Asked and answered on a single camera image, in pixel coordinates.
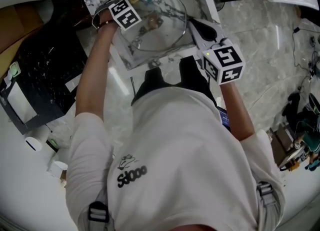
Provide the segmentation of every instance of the bracelet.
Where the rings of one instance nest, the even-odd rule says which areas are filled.
[[[107,25],[107,24],[111,24],[111,23],[114,23],[115,21],[112,19],[112,20],[109,20],[109,21],[105,21],[105,22],[102,22],[101,24],[98,25],[98,27],[96,28],[96,30],[100,29],[101,27],[103,27],[104,25]]]

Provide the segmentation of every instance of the black logo print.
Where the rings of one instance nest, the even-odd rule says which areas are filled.
[[[131,164],[132,162],[136,163],[138,162],[138,160],[136,160],[136,158],[133,157],[131,154],[128,154],[121,158],[121,162],[119,164],[118,169],[120,171],[123,171],[124,169],[129,168],[130,167],[129,164]]]
[[[142,175],[147,174],[147,167],[142,166],[141,168],[136,168],[135,170],[125,171],[124,174],[120,174],[117,178],[118,187],[122,188],[124,185],[128,185],[130,182],[134,182],[139,179]]]

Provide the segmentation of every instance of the cardboard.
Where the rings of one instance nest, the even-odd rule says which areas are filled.
[[[20,40],[18,40],[17,42],[15,42],[14,44],[12,44],[11,46],[9,46],[4,52],[2,52],[0,54],[0,78],[4,77],[5,75],[7,75],[9,66],[12,62],[12,60],[14,59],[20,45],[22,44],[22,42],[29,37],[30,35],[33,35],[34,33],[36,33],[37,31],[39,31],[40,28],[34,30],[33,32],[25,35],[24,37],[22,37]]]
[[[0,9],[0,53],[42,25],[41,17],[30,3]]]
[[[289,151],[293,148],[293,138],[291,137],[290,132],[281,124],[276,131],[276,135],[278,136],[278,139],[280,140],[280,143],[282,144],[285,151]]]

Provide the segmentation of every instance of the plastic buckle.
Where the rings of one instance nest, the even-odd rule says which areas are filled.
[[[276,200],[273,197],[274,189],[270,183],[261,181],[258,183],[256,189],[259,191],[260,197],[265,207],[274,205],[276,203]]]
[[[88,219],[95,222],[109,223],[108,206],[100,201],[95,201],[89,205]]]

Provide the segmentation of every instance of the blue object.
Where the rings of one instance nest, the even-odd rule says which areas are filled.
[[[319,159],[305,167],[306,170],[313,172],[320,165]]]
[[[227,111],[219,106],[217,107],[217,109],[219,110],[219,113],[220,113],[222,125],[226,127],[227,130],[230,132],[231,131],[230,122],[229,122]]]

